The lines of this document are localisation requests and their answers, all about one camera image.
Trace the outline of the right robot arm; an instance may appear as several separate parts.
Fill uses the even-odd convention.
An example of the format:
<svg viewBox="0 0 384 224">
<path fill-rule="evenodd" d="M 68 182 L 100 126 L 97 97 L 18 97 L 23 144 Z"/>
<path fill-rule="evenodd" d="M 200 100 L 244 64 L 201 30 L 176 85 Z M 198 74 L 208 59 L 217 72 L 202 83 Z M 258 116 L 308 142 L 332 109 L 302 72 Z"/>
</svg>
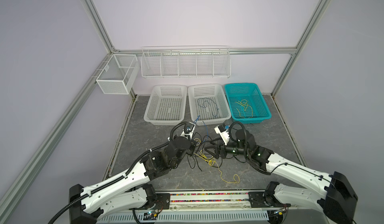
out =
<svg viewBox="0 0 384 224">
<path fill-rule="evenodd" d="M 217 138 L 204 149 L 216 159 L 242 156 L 257 172 L 279 175 L 299 185 L 293 188 L 270 182 L 263 193 L 262 205 L 283 209 L 304 207 L 324 213 L 336 224 L 355 223 L 358 196 L 347 177 L 339 172 L 328 174 L 301 166 L 257 145 L 253 136 L 243 134 L 235 140 Z"/>
</svg>

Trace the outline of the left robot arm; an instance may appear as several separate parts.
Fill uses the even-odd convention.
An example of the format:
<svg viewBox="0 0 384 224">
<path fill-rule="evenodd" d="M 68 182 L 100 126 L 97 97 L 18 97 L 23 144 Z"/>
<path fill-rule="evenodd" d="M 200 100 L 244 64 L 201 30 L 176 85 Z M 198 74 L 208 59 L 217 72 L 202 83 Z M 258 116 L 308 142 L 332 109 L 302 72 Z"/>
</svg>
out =
<svg viewBox="0 0 384 224">
<path fill-rule="evenodd" d="M 193 154 L 195 128 L 192 122 L 181 122 L 171 129 L 164 144 L 146 150 L 127 170 L 95 185 L 72 186 L 69 203 L 49 222 L 53 224 L 68 211 L 71 224 L 95 224 L 115 212 L 153 207 L 158 197 L 149 182 L 167 175 L 186 155 Z"/>
</svg>

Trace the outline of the teal plastic basket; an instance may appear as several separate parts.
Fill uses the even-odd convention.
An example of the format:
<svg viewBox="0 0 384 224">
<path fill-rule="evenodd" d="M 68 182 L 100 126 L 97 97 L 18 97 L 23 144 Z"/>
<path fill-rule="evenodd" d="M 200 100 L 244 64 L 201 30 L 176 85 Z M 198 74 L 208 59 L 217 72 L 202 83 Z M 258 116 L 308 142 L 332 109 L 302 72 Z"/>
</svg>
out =
<svg viewBox="0 0 384 224">
<path fill-rule="evenodd" d="M 257 84 L 227 84 L 225 85 L 225 93 L 232 119 L 235 122 L 259 124 L 272 117 L 269 107 Z"/>
</svg>

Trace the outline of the left white plastic basket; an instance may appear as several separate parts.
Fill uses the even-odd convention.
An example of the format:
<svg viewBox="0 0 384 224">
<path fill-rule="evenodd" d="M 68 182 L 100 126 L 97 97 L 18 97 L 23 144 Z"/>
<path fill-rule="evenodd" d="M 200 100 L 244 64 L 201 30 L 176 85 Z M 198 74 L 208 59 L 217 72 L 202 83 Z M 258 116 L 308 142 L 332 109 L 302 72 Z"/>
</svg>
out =
<svg viewBox="0 0 384 224">
<path fill-rule="evenodd" d="M 156 126 L 175 126 L 185 117 L 187 87 L 183 85 L 154 86 L 144 121 Z"/>
</svg>

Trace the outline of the white plastic basket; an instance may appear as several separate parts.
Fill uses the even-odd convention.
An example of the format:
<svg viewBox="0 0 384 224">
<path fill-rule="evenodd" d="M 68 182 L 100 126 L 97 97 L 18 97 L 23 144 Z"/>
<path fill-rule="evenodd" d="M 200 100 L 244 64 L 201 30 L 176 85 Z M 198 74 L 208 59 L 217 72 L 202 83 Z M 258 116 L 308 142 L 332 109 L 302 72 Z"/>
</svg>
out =
<svg viewBox="0 0 384 224">
<path fill-rule="evenodd" d="M 154 86 L 144 121 L 156 126 L 175 126 L 185 117 L 187 87 L 183 85 Z"/>
<path fill-rule="evenodd" d="M 203 84 L 188 87 L 192 121 L 198 126 L 224 123 L 231 111 L 220 84 Z"/>
</svg>

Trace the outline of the middle white plastic basket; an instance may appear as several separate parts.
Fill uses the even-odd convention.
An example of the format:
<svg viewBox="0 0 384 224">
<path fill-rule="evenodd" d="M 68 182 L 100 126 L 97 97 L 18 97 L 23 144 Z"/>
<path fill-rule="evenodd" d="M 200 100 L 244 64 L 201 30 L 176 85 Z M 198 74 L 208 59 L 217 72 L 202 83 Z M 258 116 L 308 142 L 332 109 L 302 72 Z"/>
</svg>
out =
<svg viewBox="0 0 384 224">
<path fill-rule="evenodd" d="M 192 121 L 198 126 L 224 123 L 231 111 L 220 84 L 203 84 L 188 87 Z"/>
</svg>

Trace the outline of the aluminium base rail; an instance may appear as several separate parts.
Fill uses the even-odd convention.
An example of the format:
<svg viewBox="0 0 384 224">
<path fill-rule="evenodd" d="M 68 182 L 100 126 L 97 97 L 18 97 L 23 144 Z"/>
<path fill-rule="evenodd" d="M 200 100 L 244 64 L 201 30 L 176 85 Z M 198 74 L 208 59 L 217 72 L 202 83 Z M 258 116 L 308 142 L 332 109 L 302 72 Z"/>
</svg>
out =
<svg viewBox="0 0 384 224">
<path fill-rule="evenodd" d="M 326 216 L 316 196 L 301 188 L 280 185 L 277 198 L 266 201 L 261 190 L 209 192 L 157 192 L 154 200 L 142 188 L 125 192 L 106 201 L 89 217 L 71 215 L 74 224 L 218 223 L 266 221 L 286 224 L 287 216 L 298 211 L 313 211 Z"/>
</svg>

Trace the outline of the white mesh wall box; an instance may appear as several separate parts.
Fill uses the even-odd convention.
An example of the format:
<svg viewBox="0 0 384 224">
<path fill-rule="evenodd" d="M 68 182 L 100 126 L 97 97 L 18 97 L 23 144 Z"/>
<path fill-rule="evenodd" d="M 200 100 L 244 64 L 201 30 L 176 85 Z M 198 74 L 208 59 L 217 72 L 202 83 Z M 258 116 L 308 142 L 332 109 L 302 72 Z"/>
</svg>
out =
<svg viewBox="0 0 384 224">
<path fill-rule="evenodd" d="M 112 54 L 96 81 L 104 94 L 129 95 L 139 69 L 136 55 Z"/>
</svg>

